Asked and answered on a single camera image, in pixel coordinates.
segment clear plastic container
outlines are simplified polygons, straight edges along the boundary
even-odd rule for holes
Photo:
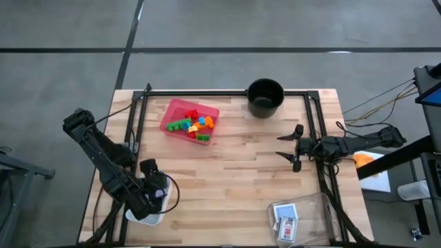
[[[293,242],[279,240],[278,224],[275,224],[274,207],[288,204],[295,205],[297,215],[295,240]],[[268,220],[274,240],[280,248],[337,238],[340,235],[337,213],[331,206],[328,197],[323,193],[272,203],[268,206]]]
[[[210,135],[209,141],[199,141],[195,138],[190,138],[185,130],[179,130],[173,132],[167,131],[168,123],[185,119],[185,113],[191,110],[196,110],[198,112],[199,117],[210,116],[213,119],[213,123],[214,123],[213,129],[207,127],[203,130],[197,131],[198,134],[209,134]],[[176,138],[181,138],[183,140],[195,142],[201,145],[209,145],[213,139],[213,131],[216,128],[216,122],[218,118],[219,118],[219,110],[214,107],[208,107],[180,99],[173,99],[170,101],[170,104],[167,108],[167,111],[165,112],[163,120],[161,121],[159,129],[163,131],[165,134]],[[195,122],[198,122],[198,120],[197,119],[192,120],[192,124],[194,124]]]

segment gray floor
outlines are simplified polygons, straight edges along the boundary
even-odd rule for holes
[[[0,0],[0,48],[122,48],[136,3]],[[440,46],[440,23],[430,0],[147,0],[134,47],[428,47]],[[93,167],[63,133],[62,121],[78,107],[95,116],[107,113],[122,57],[0,54],[0,145],[11,147],[17,158],[57,169],[52,181],[34,180],[14,237],[17,247],[75,243]],[[440,53],[132,54],[123,88],[140,89],[147,82],[156,89],[244,88],[267,77],[286,88],[336,88],[347,110],[410,79],[415,66],[436,64],[440,58]],[[385,110],[369,122],[387,114]],[[409,141],[428,134],[422,108],[412,98],[396,105],[390,123]],[[416,167],[421,177],[418,163]],[[409,182],[408,166],[394,168],[390,178],[394,189]],[[365,192],[365,197],[397,196]],[[441,237],[430,204],[426,206],[432,234],[414,242],[409,235],[416,226],[411,205],[368,200],[375,239],[435,247]]]

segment butcher block tabletop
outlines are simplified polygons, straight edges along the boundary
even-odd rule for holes
[[[337,91],[318,91],[328,135],[342,136],[335,124],[343,123]],[[133,90],[117,90],[110,113],[128,106],[132,93]],[[166,136],[160,131],[159,125],[172,99],[220,110],[209,145]],[[140,108],[136,108],[135,132]],[[312,109],[318,129],[314,105]],[[128,115],[126,110],[107,121],[105,135],[115,143],[123,142]],[[181,201],[157,226],[129,221],[125,245],[276,245],[268,223],[268,205],[320,192],[314,162],[302,157],[302,170],[293,173],[289,162],[274,153],[293,152],[294,142],[279,141],[276,137],[291,134],[297,124],[305,126],[303,136],[308,137],[305,102],[301,96],[285,96],[277,112],[266,119],[255,118],[248,112],[244,96],[149,96],[139,161],[155,158],[158,168],[178,183]],[[343,160],[339,168],[337,180],[343,208],[360,231],[372,239],[356,167],[350,160]],[[100,188],[96,171],[79,242],[92,235],[92,217]],[[176,197],[174,189],[168,208],[174,205]],[[95,228],[103,222],[111,205],[112,199],[103,192],[96,208]],[[116,222],[115,239],[119,237],[120,221],[121,218]]]

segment pink container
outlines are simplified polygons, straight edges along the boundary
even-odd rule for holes
[[[183,140],[195,142],[195,143],[198,143],[201,145],[209,145],[213,139],[214,128],[211,129],[211,128],[207,127],[203,130],[197,131],[198,134],[209,134],[210,135],[209,141],[198,141],[195,138],[190,138],[188,136],[188,133],[184,130],[173,131],[173,132],[167,131],[167,124],[168,123],[172,123],[175,121],[180,121],[180,120],[185,119],[185,113],[190,110],[196,110],[198,112],[198,117],[211,116],[213,119],[213,122],[214,122],[214,128],[216,128],[216,125],[217,125],[216,122],[219,118],[219,110],[218,109],[215,109],[213,107],[207,107],[207,106],[200,105],[197,103],[190,103],[188,101],[184,101],[184,100],[180,100],[180,99],[173,99],[170,102],[170,105],[168,106],[167,111],[165,112],[165,115],[163,117],[163,120],[161,121],[161,125],[159,126],[159,129],[161,131],[163,131],[165,134],[176,137],[176,138],[181,138]],[[198,118],[192,119],[192,124],[196,123],[196,122],[199,122]]]

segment toy block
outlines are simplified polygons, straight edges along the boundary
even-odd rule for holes
[[[197,127],[198,130],[204,130],[207,127],[211,128],[211,129],[214,128],[214,122],[210,116],[205,117],[204,121],[205,121],[205,125],[201,125],[200,122],[197,122],[197,123],[193,124],[193,126]]]
[[[214,121],[213,121],[211,116],[205,117],[205,125],[208,126],[211,129],[214,128]]]
[[[198,118],[198,112],[196,110],[190,110],[185,113],[185,118]]]
[[[188,129],[188,132],[190,133],[190,132],[196,132],[196,131],[198,131],[199,129],[197,128],[197,127],[195,127],[195,126],[191,126],[189,129]]]
[[[192,126],[192,123],[187,122],[187,123],[182,124],[182,129],[188,130],[191,126]]]
[[[196,139],[198,141],[209,141],[209,134],[198,134]]]
[[[188,122],[191,123],[192,120],[190,118],[187,118],[187,119],[183,119],[183,120],[180,120],[180,121],[175,121],[175,122],[172,122],[172,123],[168,123],[167,124],[167,131],[168,132],[178,131],[178,130],[183,128],[183,124],[184,123],[188,123]]]
[[[201,125],[205,125],[205,119],[203,117],[199,117],[199,123]]]

